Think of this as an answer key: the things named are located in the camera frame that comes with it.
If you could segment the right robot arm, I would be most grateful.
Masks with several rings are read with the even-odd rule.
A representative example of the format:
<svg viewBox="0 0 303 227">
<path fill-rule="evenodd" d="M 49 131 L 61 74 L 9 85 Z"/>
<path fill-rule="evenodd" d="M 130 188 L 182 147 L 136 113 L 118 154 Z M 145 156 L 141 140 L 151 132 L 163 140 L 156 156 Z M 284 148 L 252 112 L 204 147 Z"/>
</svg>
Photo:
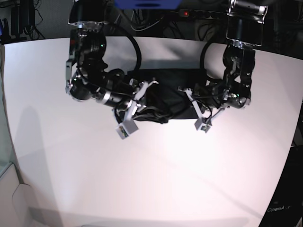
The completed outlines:
<svg viewBox="0 0 303 227">
<path fill-rule="evenodd" d="M 77 101 L 94 99 L 112 108 L 120 126 L 135 121 L 166 123 L 165 108 L 155 98 L 155 70 L 142 69 L 142 53 L 135 38 L 121 26 L 106 20 L 105 0 L 76 0 L 69 15 L 71 31 L 66 62 L 66 92 Z M 130 41 L 135 52 L 133 70 L 108 69 L 104 61 L 107 39 L 104 30 L 115 28 Z"/>
</svg>

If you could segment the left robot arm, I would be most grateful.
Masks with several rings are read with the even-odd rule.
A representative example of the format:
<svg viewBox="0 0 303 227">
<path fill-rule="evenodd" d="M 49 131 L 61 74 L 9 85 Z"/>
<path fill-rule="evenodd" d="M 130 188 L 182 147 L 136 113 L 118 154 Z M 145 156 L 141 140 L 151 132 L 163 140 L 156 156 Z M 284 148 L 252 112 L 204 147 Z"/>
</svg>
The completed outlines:
<svg viewBox="0 0 303 227">
<path fill-rule="evenodd" d="M 212 120 L 226 108 L 242 109 L 251 102 L 252 73 L 255 68 L 255 47 L 263 42 L 263 25 L 270 5 L 266 0 L 231 0 L 227 10 L 226 39 L 223 53 L 225 70 L 221 79 L 208 76 L 205 55 L 214 43 L 214 35 L 200 55 L 204 81 L 192 88 L 183 88 L 196 114 L 197 130 L 207 131 Z"/>
</svg>

